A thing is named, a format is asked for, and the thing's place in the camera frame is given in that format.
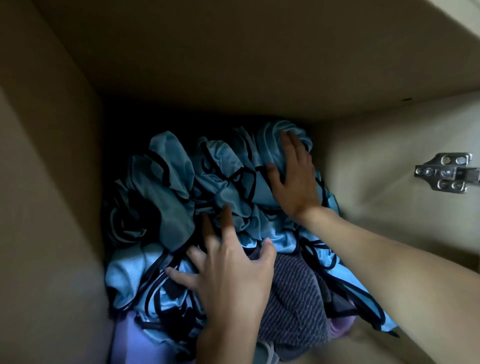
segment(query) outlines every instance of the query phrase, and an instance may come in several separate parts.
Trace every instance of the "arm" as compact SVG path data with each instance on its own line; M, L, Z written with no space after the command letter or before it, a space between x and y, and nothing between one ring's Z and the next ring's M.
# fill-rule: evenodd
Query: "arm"
M345 262L370 294L438 363L480 358L480 275L428 252L353 225L320 206L312 159L295 135L282 135L285 184L269 166L284 211Z
M197 341L198 364L252 364L260 321L272 287L276 249L270 239L262 245L260 258L251 261L243 251L233 226L232 211L222 211L222 244L207 215L203 235L207 254L195 246L187 256L198 274L172 268L166 274L195 291L207 316Z

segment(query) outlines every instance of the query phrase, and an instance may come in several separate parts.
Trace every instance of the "pinky finger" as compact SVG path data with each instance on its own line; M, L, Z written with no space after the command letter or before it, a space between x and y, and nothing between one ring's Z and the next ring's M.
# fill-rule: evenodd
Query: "pinky finger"
M187 287L189 290L196 291L198 288L198 274L179 272L171 267L165 268L165 273L174 282Z

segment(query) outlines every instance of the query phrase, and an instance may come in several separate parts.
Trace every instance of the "shiny blue cloth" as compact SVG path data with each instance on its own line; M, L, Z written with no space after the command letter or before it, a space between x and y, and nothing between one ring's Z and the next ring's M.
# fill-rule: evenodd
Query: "shiny blue cloth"
M179 269L194 272L181 249L195 230L194 215L206 212L219 227L219 212L228 203L245 249L257 247L265 238L272 239L279 253L302 249L314 256L327 274L336 277L348 294L356 295L371 307L373 315L385 317L382 330L390 331L396 326L387 314L379 311L378 304L350 270L340 264L335 253L288 218L273 198L265 166L273 162L281 178L285 176L281 130L297 134L311 151L312 141L305 131L282 120L268 122L253 134L243 127L235 128L225 141L201 137L191 155L187 155L175 135L165 132L151 139L143 155L130 157L125 178L114 182L105 202L106 236L108 243L116 247L105 276L106 285L117 291L114 308L135 310L140 321L147 324L161 324L159 309L162 312L178 309L182 316L186 310L195 309L196 325L189 333L189 338L195 338L204 323L199 303L192 302L196 298L186 289L171 298L164 289L167 278L157 282L152 292L153 282L140 291L142 278L163 253L168 256L158 268L159 275L179 256ZM322 205L338 213L335 197L323 185L319 172L316 179ZM155 307L152 298L157 291L160 308ZM148 294L150 300L145 305ZM178 351L186 350L185 342L173 340L162 330L146 328L145 332L157 342L169 342Z

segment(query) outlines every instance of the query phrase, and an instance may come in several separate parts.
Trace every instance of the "gray towel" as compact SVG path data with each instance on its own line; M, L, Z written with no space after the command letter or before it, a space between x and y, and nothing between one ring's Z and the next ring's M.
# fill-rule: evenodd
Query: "gray towel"
M250 259L258 259L259 254L256 249ZM301 254L277 254L258 339L272 342L282 361L293 360L313 345L327 342L329 326L324 301L330 300L327 285L317 280Z

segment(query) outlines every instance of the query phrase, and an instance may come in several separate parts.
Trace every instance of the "silver hinge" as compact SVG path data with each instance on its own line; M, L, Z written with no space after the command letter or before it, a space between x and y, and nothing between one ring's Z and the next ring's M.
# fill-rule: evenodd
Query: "silver hinge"
M480 182L480 168L468 167L471 160L471 153L438 153L415 166L415 177L427 181L432 190L464 194L467 183Z

